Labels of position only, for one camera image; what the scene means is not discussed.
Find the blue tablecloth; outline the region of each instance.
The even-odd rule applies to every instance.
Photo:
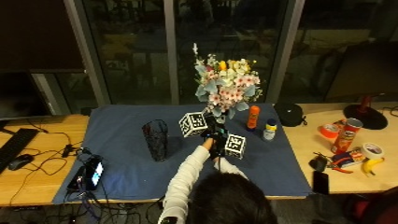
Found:
[[[242,160],[226,157],[267,196],[307,196],[311,192],[307,180],[300,172],[292,149],[279,122],[274,140],[261,140],[266,119],[276,119],[274,108],[259,104],[257,130],[245,130],[249,111],[235,113],[226,119],[225,126],[230,133],[246,137],[246,149]],[[185,113],[199,112],[202,105],[106,105],[93,110],[85,132],[83,147],[93,154],[103,157],[102,183],[107,199],[145,200],[157,199],[166,192],[167,183],[179,164],[202,143],[199,136],[183,138],[178,120]],[[162,119],[167,125],[167,158],[155,162],[150,157],[142,136],[142,125]],[[65,182],[53,198],[53,203],[62,203],[66,184],[76,174],[81,162],[76,161]],[[199,180],[214,172],[213,162],[203,164]],[[103,199],[101,186],[94,191]]]

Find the keyboard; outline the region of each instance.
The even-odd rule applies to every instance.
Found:
[[[38,133],[37,129],[20,129],[0,149],[0,174],[8,168],[9,162],[26,147],[29,141]]]

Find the dark hair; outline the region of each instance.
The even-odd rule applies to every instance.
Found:
[[[274,224],[262,190],[245,177],[214,173],[197,186],[189,204],[189,224]]]

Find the orange bottle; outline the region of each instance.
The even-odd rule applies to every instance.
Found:
[[[253,132],[255,130],[258,115],[259,115],[259,107],[251,105],[249,109],[249,119],[246,124],[246,130],[249,132]]]

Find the computer mouse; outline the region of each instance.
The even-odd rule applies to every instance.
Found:
[[[9,163],[9,170],[16,171],[21,169],[28,163],[33,161],[33,156],[29,154],[20,155]]]

